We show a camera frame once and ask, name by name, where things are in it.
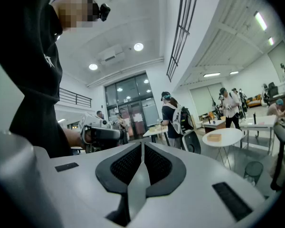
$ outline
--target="balcony railing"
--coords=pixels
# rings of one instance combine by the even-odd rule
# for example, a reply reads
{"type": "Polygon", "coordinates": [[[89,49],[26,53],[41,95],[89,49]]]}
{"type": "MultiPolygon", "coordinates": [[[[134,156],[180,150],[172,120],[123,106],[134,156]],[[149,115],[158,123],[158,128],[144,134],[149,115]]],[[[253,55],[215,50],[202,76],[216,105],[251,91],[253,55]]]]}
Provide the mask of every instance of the balcony railing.
{"type": "Polygon", "coordinates": [[[91,107],[91,98],[76,94],[66,89],[59,88],[59,96],[60,101],[85,107],[91,107]]]}
{"type": "Polygon", "coordinates": [[[178,67],[179,59],[186,43],[187,36],[190,35],[189,30],[191,27],[195,5],[196,0],[180,0],[180,9],[177,20],[174,44],[167,70],[167,76],[170,82],[174,75],[176,67],[178,67]]]}

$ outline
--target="wooden block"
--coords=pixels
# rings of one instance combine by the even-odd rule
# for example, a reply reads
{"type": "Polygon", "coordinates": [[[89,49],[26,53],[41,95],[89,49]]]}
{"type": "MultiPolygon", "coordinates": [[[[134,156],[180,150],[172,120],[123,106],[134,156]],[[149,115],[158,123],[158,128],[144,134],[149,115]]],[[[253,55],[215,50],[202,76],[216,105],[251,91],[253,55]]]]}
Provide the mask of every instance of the wooden block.
{"type": "Polygon", "coordinates": [[[222,135],[221,134],[209,134],[207,136],[207,140],[211,141],[211,142],[219,142],[222,139],[222,135]]]}

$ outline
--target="man in white t-shirt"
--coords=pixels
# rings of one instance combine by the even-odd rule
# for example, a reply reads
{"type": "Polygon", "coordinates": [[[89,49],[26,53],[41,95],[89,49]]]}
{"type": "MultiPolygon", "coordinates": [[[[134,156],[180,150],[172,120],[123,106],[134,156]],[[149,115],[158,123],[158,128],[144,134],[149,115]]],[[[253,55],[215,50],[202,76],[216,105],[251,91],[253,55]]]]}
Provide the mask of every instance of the man in white t-shirt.
{"type": "Polygon", "coordinates": [[[238,125],[238,97],[233,92],[228,93],[225,88],[221,88],[219,91],[224,96],[223,108],[226,112],[226,127],[229,128],[231,122],[233,122],[235,127],[240,129],[238,125]]]}

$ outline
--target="recessed light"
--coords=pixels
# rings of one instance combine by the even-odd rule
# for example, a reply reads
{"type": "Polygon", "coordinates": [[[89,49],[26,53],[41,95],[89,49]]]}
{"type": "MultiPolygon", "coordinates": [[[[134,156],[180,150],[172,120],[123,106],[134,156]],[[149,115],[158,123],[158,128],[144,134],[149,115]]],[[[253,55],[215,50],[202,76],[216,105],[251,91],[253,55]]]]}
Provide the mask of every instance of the recessed light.
{"type": "Polygon", "coordinates": [[[267,29],[267,25],[258,11],[256,11],[255,13],[255,18],[257,19],[263,30],[267,29]]]}
{"type": "Polygon", "coordinates": [[[134,45],[134,50],[135,51],[141,51],[143,49],[143,44],[142,43],[136,43],[134,45]]]}
{"type": "Polygon", "coordinates": [[[215,73],[215,74],[205,74],[204,77],[212,77],[212,76],[217,76],[220,75],[220,73],[215,73]]]}
{"type": "Polygon", "coordinates": [[[96,64],[90,64],[89,69],[96,70],[98,69],[98,66],[96,64]]]}
{"type": "Polygon", "coordinates": [[[268,39],[268,41],[269,41],[269,44],[270,44],[271,46],[274,44],[274,40],[272,40],[272,37],[270,37],[270,38],[268,39]]]}

